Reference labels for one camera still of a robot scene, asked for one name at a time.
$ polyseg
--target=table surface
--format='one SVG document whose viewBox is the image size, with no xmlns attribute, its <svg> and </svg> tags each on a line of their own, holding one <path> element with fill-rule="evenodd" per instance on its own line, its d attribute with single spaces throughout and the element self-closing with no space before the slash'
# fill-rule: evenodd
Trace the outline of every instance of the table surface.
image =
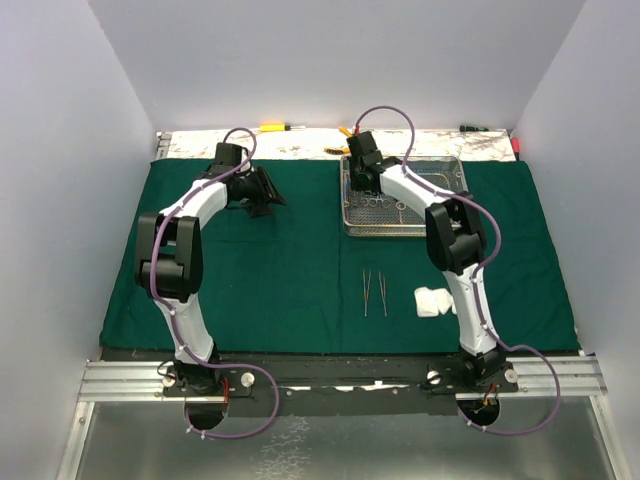
<svg viewBox="0 0 640 480">
<path fill-rule="evenodd" d="M 552 399 L 507 399 L 496 426 L 540 422 Z M 239 432 L 262 419 L 230 418 Z M 526 436 L 497 437 L 457 416 L 278 417 L 244 440 L 185 432 L 182 405 L 96 406 L 79 480 L 614 479 L 588 398 L 565 398 L 555 421 Z"/>
<path fill-rule="evenodd" d="M 216 143 L 229 129 L 172 132 L 163 140 L 158 158 L 212 158 Z M 408 130 L 373 130 L 378 147 L 389 155 L 402 155 L 407 149 Z M 306 128 L 288 132 L 256 131 L 256 159 L 263 160 L 336 160 L 337 155 L 324 152 L 324 147 L 346 147 L 346 137 L 334 128 Z M 250 147 L 249 136 L 238 132 L 235 143 Z M 414 156 L 454 156 L 464 161 L 515 161 L 506 130 L 460 133 L 457 130 L 416 130 Z"/>
</svg>

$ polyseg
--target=screwdriver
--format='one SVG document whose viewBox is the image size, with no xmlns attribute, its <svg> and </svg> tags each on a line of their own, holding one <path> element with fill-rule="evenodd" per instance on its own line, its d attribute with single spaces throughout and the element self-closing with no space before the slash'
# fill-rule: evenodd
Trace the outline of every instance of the screwdriver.
<svg viewBox="0 0 640 480">
<path fill-rule="evenodd" d="M 286 132 L 289 130 L 304 130 L 304 125 L 297 125 L 292 127 L 291 125 L 287 125 L 286 123 L 270 123 L 267 125 L 260 125 L 261 132 Z"/>
</svg>

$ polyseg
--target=white enclosure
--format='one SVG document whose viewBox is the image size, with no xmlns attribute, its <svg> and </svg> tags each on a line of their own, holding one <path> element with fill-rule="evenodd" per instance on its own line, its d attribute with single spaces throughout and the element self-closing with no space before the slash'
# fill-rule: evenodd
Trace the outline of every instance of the white enclosure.
<svg viewBox="0 0 640 480">
<path fill-rule="evenodd" d="M 8 0 L 0 18 L 0 478 L 55 478 L 156 131 L 515 128 L 637 476 L 640 6 Z M 389 115 L 373 123 L 398 127 Z"/>
</svg>

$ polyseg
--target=white robotic arm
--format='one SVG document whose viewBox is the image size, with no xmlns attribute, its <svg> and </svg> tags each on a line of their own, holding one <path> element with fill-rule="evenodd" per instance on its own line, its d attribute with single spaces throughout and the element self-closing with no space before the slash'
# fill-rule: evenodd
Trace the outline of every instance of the white robotic arm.
<svg viewBox="0 0 640 480">
<path fill-rule="evenodd" d="M 433 184 L 430 184 L 430 187 L 433 191 L 453 193 L 442 190 Z M 380 175 L 380 189 L 382 193 L 398 199 L 417 212 L 423 220 L 426 220 L 425 212 L 429 207 L 433 204 L 441 203 L 446 199 L 443 196 L 435 195 L 425 190 L 410 180 L 402 171 L 401 165 L 393 165 Z M 471 264 L 464 268 L 461 274 L 451 271 L 443 272 L 458 312 L 460 346 L 472 355 L 487 353 L 496 347 L 496 341 L 487 330 L 491 330 L 497 337 L 491 316 L 489 315 L 489 306 L 484 290 L 483 269 L 481 268 L 478 272 L 475 272 L 477 266 L 477 263 Z M 475 281 L 478 283 L 478 290 L 480 292 L 482 311 L 485 313 L 486 329 L 480 321 L 480 313 L 478 312 L 478 307 L 473 297 L 471 283 L 472 274 L 474 273 Z"/>
<path fill-rule="evenodd" d="M 202 186 L 207 183 L 207 181 L 207 179 L 203 178 L 193 182 L 193 185 L 187 193 L 170 207 L 161 210 L 160 214 L 168 215 L 176 206 L 181 206 L 185 198 L 193 196 L 175 217 L 197 218 L 200 223 L 200 229 L 204 228 L 216 213 L 227 206 L 226 184 L 216 183 L 203 190 Z M 204 362 L 208 361 L 213 353 L 214 342 L 202 318 L 198 293 L 196 292 L 189 295 L 186 302 L 181 302 L 180 299 L 177 298 L 164 298 L 164 300 L 175 310 L 175 315 L 180 325 L 181 336 L 186 340 L 193 354 Z M 171 315 L 169 314 L 167 305 L 157 300 L 155 303 L 164 315 L 169 330 L 171 331 L 171 337 L 175 345 L 176 360 L 183 363 L 195 363 L 184 349 L 180 349 L 180 341 L 176 338 L 175 332 L 173 331 Z"/>
<path fill-rule="evenodd" d="M 399 159 L 383 158 L 371 132 L 353 135 L 347 143 L 352 190 L 390 195 L 425 220 L 427 253 L 443 272 L 456 306 L 466 383 L 486 382 L 504 368 L 506 357 L 497 344 L 479 266 L 486 248 L 484 229 L 478 211 L 463 201 L 471 200 L 471 194 L 443 190 L 403 169 Z"/>
<path fill-rule="evenodd" d="M 181 364 L 196 365 L 198 361 L 193 357 L 201 362 L 217 359 L 215 343 L 207 331 L 198 301 L 203 275 L 201 229 L 231 201 L 241 202 L 250 216 L 270 214 L 271 203 L 286 204 L 265 169 L 253 168 L 246 161 L 244 167 L 226 180 L 212 180 L 242 165 L 244 153 L 245 149 L 238 145 L 219 143 L 213 163 L 180 199 L 159 214 L 144 214 L 138 220 L 135 280 L 153 297 L 150 277 L 155 273 L 159 294 L 155 303 L 167 321 L 175 345 L 175 358 Z M 153 245 L 159 226 L 167 216 L 171 216 L 171 220 L 161 242 L 173 247 L 173 251 L 161 251 L 156 272 L 151 272 Z M 179 334 L 174 330 L 176 325 L 170 310 L 179 325 Z M 189 346 L 190 352 L 185 351 L 185 345 Z"/>
</svg>

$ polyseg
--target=metal instrument tray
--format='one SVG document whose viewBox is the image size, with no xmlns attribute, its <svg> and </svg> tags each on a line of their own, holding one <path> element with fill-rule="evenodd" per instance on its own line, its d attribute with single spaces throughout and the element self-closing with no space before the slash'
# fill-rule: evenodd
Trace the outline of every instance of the metal instrument tray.
<svg viewBox="0 0 640 480">
<path fill-rule="evenodd" d="M 425 180 L 453 192 L 467 189 L 462 163 L 456 157 L 409 157 L 410 168 Z M 424 221 L 389 195 L 351 190 L 349 161 L 341 159 L 342 220 L 352 237 L 424 237 Z"/>
</svg>

